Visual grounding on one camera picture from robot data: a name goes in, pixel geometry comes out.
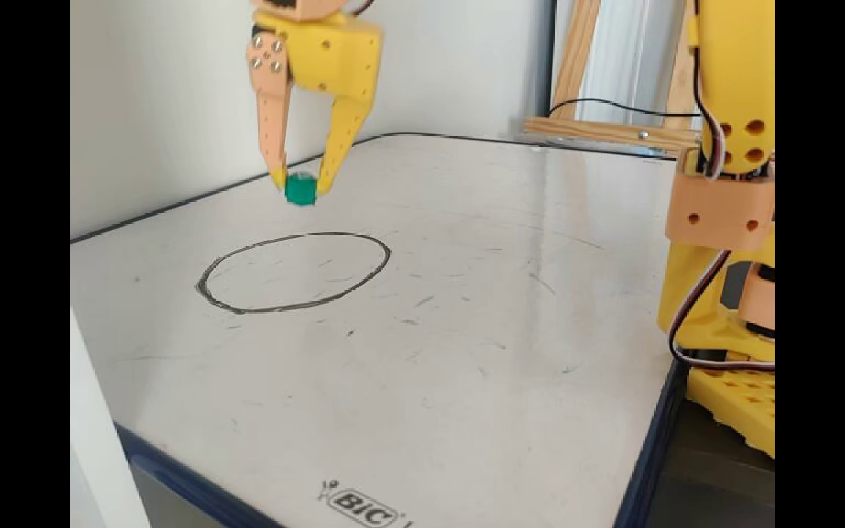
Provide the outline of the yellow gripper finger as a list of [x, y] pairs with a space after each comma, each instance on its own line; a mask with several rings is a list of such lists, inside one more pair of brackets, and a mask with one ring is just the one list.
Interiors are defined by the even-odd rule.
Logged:
[[371, 103], [352, 97], [338, 96], [333, 100], [331, 127], [326, 137], [324, 157], [318, 172], [316, 193], [328, 194], [332, 190], [343, 161], [353, 147], [356, 135], [369, 116]]

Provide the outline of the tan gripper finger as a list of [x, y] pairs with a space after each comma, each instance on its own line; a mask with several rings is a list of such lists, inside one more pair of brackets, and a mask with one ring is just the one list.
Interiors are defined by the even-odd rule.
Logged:
[[294, 84], [285, 41], [278, 34], [255, 31], [246, 48], [246, 63], [255, 95], [259, 150], [273, 184], [284, 191], [286, 125]]

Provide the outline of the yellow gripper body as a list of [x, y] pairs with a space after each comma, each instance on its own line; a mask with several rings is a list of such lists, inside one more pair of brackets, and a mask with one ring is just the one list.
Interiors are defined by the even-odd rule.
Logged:
[[251, 83], [279, 96], [290, 76], [300, 87], [371, 105], [378, 87], [382, 28], [340, 11], [314, 21], [254, 13], [261, 34], [251, 43]]

